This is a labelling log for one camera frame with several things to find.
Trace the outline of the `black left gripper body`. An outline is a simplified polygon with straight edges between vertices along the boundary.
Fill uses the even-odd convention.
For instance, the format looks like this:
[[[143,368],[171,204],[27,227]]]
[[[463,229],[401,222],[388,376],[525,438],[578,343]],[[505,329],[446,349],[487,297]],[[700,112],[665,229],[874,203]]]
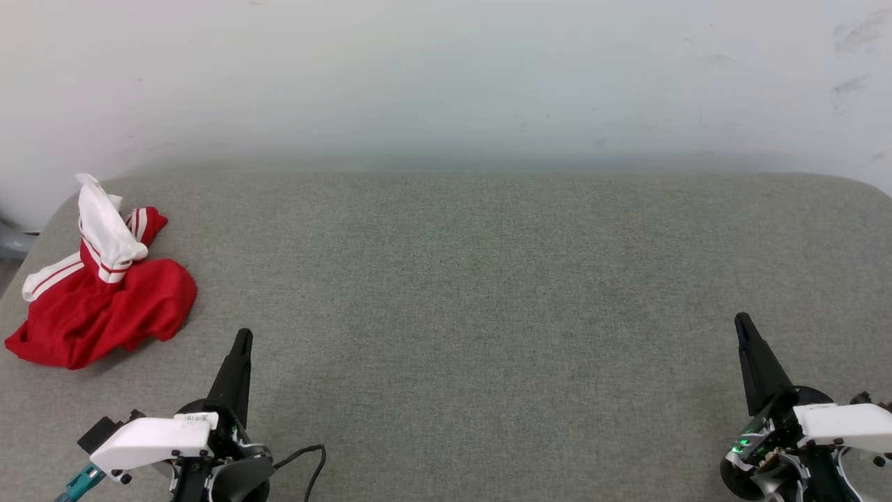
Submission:
[[[245,429],[248,398],[197,400],[183,406],[184,414],[217,414],[207,445],[197,453],[183,453],[172,462],[175,479],[170,502],[266,502],[270,495],[270,449],[252,443]]]

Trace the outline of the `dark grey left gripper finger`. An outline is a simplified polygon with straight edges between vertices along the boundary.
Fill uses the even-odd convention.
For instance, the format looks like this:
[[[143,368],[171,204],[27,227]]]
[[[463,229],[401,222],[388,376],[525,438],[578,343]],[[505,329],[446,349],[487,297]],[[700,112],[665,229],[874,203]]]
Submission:
[[[226,410],[243,428],[247,427],[249,409],[252,345],[252,331],[249,328],[240,328],[208,394],[213,408]]]

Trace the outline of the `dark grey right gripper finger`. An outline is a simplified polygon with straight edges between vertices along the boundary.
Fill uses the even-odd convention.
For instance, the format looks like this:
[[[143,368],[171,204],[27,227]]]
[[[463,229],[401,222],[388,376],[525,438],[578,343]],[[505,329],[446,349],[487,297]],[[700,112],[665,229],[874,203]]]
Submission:
[[[740,371],[749,416],[783,418],[794,400],[793,383],[747,312],[734,318]]]

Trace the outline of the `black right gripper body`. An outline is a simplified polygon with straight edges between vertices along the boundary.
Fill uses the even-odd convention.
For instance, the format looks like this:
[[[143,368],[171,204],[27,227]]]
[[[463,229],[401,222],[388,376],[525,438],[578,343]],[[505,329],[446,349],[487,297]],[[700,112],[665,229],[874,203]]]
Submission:
[[[804,386],[744,391],[750,420],[721,461],[724,486],[748,502],[848,502],[845,438],[818,432],[838,404]]]

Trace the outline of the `red and white shirt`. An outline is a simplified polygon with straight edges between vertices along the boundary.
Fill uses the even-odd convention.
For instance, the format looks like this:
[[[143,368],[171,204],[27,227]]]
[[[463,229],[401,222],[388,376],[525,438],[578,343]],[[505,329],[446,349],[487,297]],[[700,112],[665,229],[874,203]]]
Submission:
[[[122,199],[92,175],[77,180],[79,251],[26,277],[26,320],[4,342],[24,361],[68,370],[171,340],[197,299],[184,266],[148,257],[165,216],[152,206],[122,213]]]

